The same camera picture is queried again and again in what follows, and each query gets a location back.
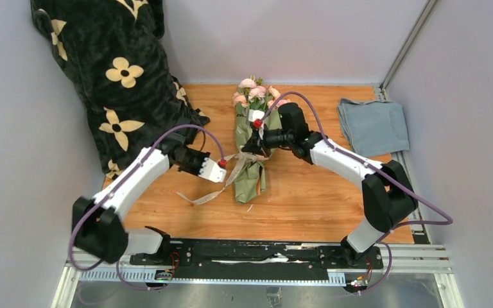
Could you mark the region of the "peach green wrapping paper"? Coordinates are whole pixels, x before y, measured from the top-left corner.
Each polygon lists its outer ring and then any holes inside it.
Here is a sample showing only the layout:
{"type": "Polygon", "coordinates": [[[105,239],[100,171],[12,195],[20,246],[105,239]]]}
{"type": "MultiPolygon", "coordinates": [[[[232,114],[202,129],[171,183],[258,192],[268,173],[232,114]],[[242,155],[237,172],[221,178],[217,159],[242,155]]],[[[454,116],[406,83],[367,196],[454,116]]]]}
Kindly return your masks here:
{"type": "MultiPolygon", "coordinates": [[[[235,143],[239,153],[252,134],[247,118],[240,112],[235,119],[235,143]]],[[[268,158],[246,158],[234,180],[235,201],[246,204],[266,190],[264,163],[268,158]]]]}

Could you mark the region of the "pink fake flower bunch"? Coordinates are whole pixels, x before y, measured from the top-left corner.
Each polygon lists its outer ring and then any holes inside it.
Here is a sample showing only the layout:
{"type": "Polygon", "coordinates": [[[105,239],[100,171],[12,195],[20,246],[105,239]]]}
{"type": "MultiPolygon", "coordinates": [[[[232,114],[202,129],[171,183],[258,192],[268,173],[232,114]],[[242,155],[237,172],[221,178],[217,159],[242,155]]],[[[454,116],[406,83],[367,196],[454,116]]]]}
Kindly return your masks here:
{"type": "Polygon", "coordinates": [[[277,99],[281,93],[273,86],[263,86],[263,79],[256,76],[250,76],[241,80],[232,96],[232,104],[236,116],[246,117],[250,110],[267,111],[269,108],[274,109],[291,103],[290,99],[277,99]]]}

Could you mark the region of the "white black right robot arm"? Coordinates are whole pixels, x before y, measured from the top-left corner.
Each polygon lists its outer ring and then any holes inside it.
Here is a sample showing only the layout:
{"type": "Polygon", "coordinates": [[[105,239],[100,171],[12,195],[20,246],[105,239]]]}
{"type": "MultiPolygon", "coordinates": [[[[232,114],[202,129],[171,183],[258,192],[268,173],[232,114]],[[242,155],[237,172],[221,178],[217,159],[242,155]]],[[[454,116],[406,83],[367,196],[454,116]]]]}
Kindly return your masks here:
{"type": "Polygon", "coordinates": [[[280,128],[271,129],[263,121],[261,110],[248,111],[252,134],[241,151],[269,157],[280,148],[314,166],[326,168],[348,180],[362,192],[364,218],[340,242],[336,258],[350,268],[365,262],[369,250],[385,234],[417,210],[412,186],[403,166],[355,154],[328,139],[322,132],[310,130],[302,109],[296,103],[279,108],[280,128]]]}

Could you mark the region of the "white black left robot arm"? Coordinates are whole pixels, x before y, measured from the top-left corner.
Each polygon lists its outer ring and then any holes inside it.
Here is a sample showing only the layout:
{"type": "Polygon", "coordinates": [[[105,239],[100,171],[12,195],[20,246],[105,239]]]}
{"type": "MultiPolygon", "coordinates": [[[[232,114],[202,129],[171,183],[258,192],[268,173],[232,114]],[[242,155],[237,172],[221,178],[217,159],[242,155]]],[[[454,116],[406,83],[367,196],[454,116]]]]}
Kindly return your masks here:
{"type": "Polygon", "coordinates": [[[124,255],[139,254],[156,265],[167,263],[173,255],[169,234],[155,227],[126,230],[123,219],[145,190],[172,166],[216,183],[226,175],[220,162],[211,159],[208,152],[189,148],[175,133],[167,134],[153,146],[143,148],[107,188],[74,202],[69,257],[73,257],[74,248],[79,248],[109,264],[124,255]]]}

